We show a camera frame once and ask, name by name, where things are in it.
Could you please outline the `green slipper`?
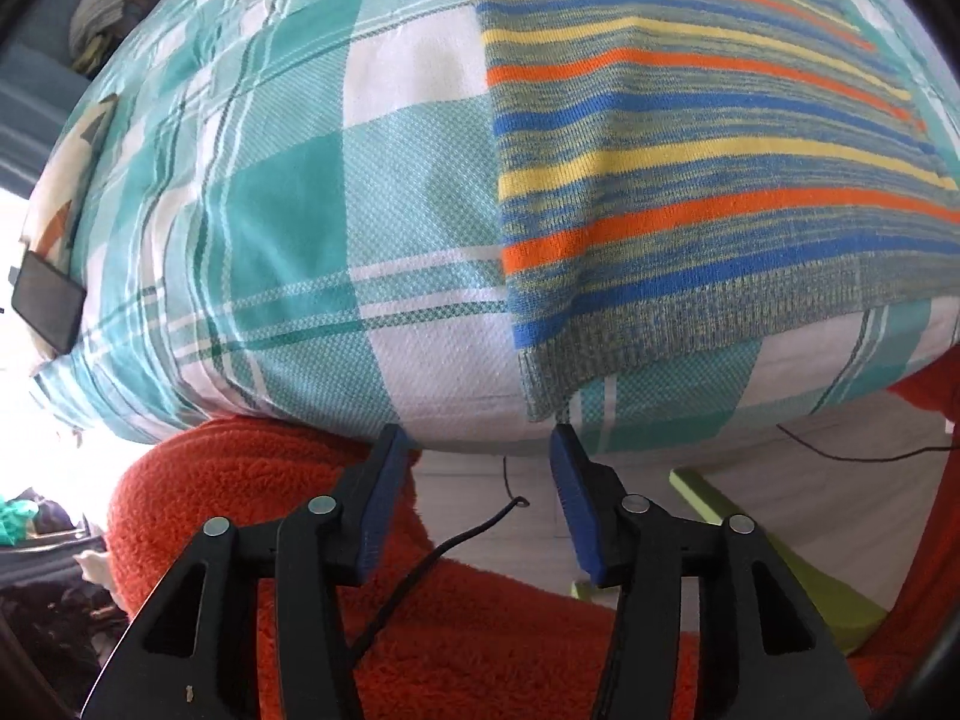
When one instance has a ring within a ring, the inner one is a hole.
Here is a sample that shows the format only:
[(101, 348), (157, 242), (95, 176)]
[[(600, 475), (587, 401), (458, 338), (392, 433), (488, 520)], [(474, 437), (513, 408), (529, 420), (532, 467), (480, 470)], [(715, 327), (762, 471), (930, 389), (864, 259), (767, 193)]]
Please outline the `green slipper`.
[[(693, 520), (661, 511), (651, 499), (626, 492), (610, 466), (586, 457), (553, 457), (551, 474), (562, 504), (576, 559), (596, 589), (626, 592), (635, 578), (651, 578), (676, 592), (697, 572), (722, 528), (757, 533), (760, 525), (732, 500), (682, 468), (670, 484), (692, 505)], [(776, 536), (766, 538), (827, 624), (839, 650), (850, 653), (866, 642), (887, 612), (848, 583), (825, 574)]]

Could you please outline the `black smartphone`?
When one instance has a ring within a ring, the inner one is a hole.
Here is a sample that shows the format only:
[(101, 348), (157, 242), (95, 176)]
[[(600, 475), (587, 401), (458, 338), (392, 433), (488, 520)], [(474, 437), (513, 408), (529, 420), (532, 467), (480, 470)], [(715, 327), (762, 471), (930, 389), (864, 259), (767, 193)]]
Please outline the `black smartphone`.
[(86, 291), (41, 255), (26, 250), (13, 285), (11, 309), (56, 355), (75, 346)]

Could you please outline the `striped knit sweater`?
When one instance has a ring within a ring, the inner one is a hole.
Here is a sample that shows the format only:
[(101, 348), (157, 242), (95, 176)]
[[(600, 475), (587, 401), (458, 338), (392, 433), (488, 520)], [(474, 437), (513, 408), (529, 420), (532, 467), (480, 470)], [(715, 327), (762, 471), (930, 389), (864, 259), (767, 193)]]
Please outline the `striped knit sweater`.
[(958, 148), (867, 0), (467, 0), (500, 281), (374, 335), (397, 410), (820, 408), (958, 355)]

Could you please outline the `cream patterned pillow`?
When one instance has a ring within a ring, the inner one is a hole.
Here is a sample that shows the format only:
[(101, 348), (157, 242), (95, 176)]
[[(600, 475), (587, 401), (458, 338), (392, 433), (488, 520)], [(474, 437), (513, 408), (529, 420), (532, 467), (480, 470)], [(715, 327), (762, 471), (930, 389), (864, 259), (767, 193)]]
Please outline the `cream patterned pillow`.
[(62, 273), (70, 265), (78, 216), (118, 102), (117, 94), (109, 94), (83, 110), (53, 150), (29, 197), (21, 241)]

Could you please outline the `orange fleece pants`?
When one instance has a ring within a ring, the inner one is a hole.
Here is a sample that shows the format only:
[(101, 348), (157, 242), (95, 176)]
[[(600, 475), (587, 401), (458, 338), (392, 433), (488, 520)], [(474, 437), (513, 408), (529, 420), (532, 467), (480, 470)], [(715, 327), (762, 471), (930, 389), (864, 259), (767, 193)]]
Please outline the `orange fleece pants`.
[[(215, 515), (270, 522), (363, 461), (363, 440), (273, 419), (210, 421), (130, 466), (107, 517), (110, 570), (139, 611), (189, 538)], [(882, 709), (958, 606), (958, 461), (893, 611), (850, 663)], [(371, 718), (581, 718), (601, 672), (612, 611), (444, 561), (405, 600), (359, 668)]]

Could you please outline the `teal plaid bedspread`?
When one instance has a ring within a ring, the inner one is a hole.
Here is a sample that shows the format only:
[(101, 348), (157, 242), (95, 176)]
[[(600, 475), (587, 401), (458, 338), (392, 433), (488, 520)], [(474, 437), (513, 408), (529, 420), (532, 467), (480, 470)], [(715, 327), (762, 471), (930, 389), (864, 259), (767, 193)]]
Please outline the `teal plaid bedspread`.
[(68, 355), (32, 394), (76, 429), (155, 444), (258, 416), (428, 449), (539, 450), (571, 422), (594, 452), (692, 444), (896, 390), (939, 408), (953, 371), (921, 369), (820, 408), (656, 405), (587, 424), (405, 421), (374, 335), (404, 349), (446, 296), (501, 277), (498, 164), (467, 0), (161, 0), (83, 109), (119, 102), (71, 249), (86, 291)]

